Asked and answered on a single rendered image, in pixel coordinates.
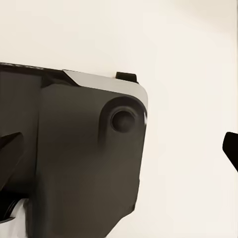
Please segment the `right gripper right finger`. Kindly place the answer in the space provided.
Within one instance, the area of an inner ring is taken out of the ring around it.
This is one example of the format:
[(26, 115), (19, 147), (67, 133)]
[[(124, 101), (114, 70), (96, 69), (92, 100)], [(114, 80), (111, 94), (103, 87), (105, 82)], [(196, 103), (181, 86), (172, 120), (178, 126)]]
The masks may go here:
[(222, 149), (238, 172), (238, 134), (227, 132)]

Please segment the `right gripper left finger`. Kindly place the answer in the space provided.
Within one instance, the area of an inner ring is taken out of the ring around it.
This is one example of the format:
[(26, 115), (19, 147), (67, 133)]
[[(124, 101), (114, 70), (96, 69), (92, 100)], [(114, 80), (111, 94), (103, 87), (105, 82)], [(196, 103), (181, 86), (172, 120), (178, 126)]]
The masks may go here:
[(22, 132), (0, 137), (0, 191), (26, 151)]

